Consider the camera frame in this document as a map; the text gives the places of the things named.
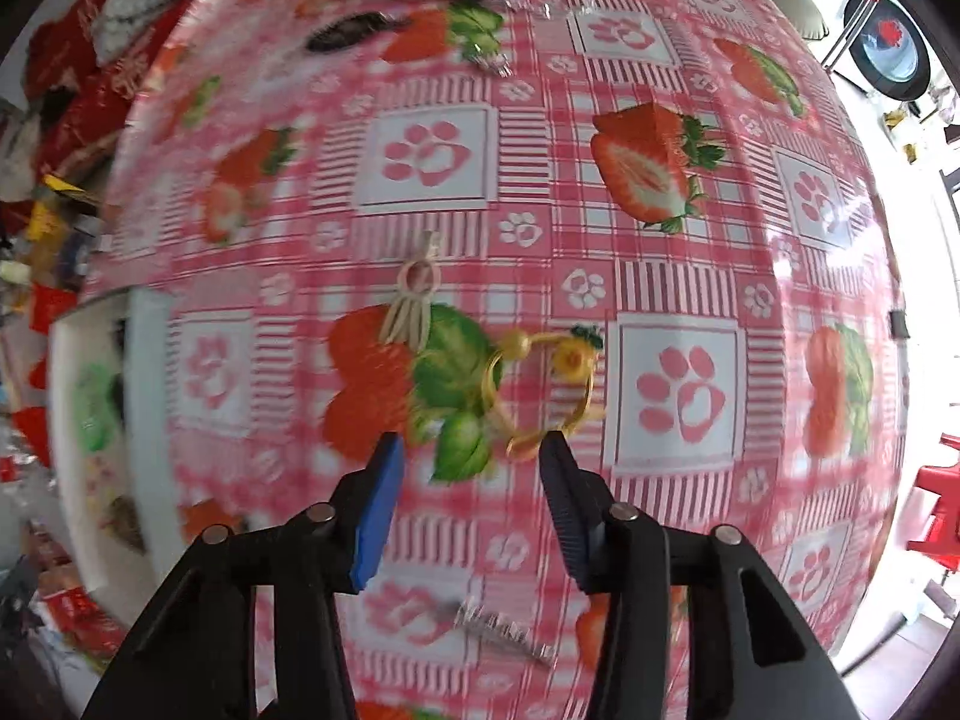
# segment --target white floor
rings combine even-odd
[[[846,0],[813,0],[832,34],[810,45],[822,57],[842,28]],[[922,608],[928,579],[942,576],[932,560],[906,552],[911,538],[920,538],[935,495],[913,489],[920,466],[950,466],[957,453],[939,444],[942,432],[960,435],[960,228],[950,207],[939,170],[960,166],[960,152],[944,143],[942,130],[928,124],[932,143],[922,159],[908,165],[891,143],[880,115],[896,103],[876,95],[866,98],[856,87],[834,76],[834,83],[870,158],[877,189],[884,201],[890,238],[898,258],[910,341],[910,405],[907,439],[899,487],[898,511],[887,550],[860,605],[842,648],[839,667],[848,664],[875,640],[898,611],[914,619]]]

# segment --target yellow bracelet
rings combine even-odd
[[[540,430],[522,431],[510,417],[497,392],[494,372],[503,362],[518,362],[525,359],[537,344],[552,344],[553,371],[568,384],[583,384],[584,394],[573,411],[556,427]],[[536,456],[541,441],[550,430],[559,430],[570,436],[585,419],[601,418],[602,409],[590,406],[593,397],[593,368],[597,353],[603,348],[603,341],[593,329],[575,327],[570,333],[532,333],[512,330],[499,343],[493,352],[480,381],[480,394],[483,396],[487,417],[496,428],[507,437],[507,457],[516,460],[529,460]]]

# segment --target tablecloth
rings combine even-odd
[[[497,2],[195,0],[110,180],[112,249],[89,288],[176,297],[181,505],[281,522],[380,430],[406,437],[380,570],[340,605],[365,716],[586,708],[604,599],[568,579],[535,464],[507,461],[482,416],[480,371],[511,327],[596,325],[605,417],[571,438],[580,465],[666,525],[736,524],[826,646],[894,503],[895,263],[827,76],[769,0],[552,4],[544,19]],[[412,26],[304,50],[371,9]],[[475,68],[479,50],[512,74]],[[376,332],[424,230],[442,236],[443,283],[418,355]],[[536,356],[507,365],[500,392],[530,426],[578,397]],[[557,667],[435,615],[466,596],[557,645]],[[679,716],[681,598],[674,613]],[[268,656],[257,678],[270,683]]]

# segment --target table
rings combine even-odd
[[[119,146],[112,250],[89,288],[176,297],[179,502],[274,524],[325,499],[380,430],[408,437],[380,571],[341,605],[365,702],[586,708],[603,600],[568,581],[535,465],[505,461],[478,416],[479,370],[516,325],[597,325],[606,418],[571,439],[580,465],[666,525],[736,524],[824,645],[882,548],[904,440],[906,360],[887,330],[901,299],[832,84],[769,0],[593,4],[544,20],[196,0]],[[319,25],[371,9],[413,25],[304,51]],[[470,46],[499,46],[512,75],[482,74]],[[442,234],[443,285],[415,357],[377,345],[373,307],[424,230]],[[525,425],[576,398],[542,359],[507,370],[501,394]],[[451,420],[469,445],[433,440]],[[558,645],[557,668],[434,616],[467,595]],[[264,597],[261,642],[268,610]],[[678,624],[670,716],[685,651]]]

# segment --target red plastic stool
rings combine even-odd
[[[960,437],[940,437],[942,445],[960,450]],[[923,541],[907,541],[906,548],[922,552],[940,565],[952,571],[960,563],[960,463],[943,469],[937,466],[923,466],[917,471],[914,487],[928,493],[940,495],[940,501],[933,509],[934,523]]]

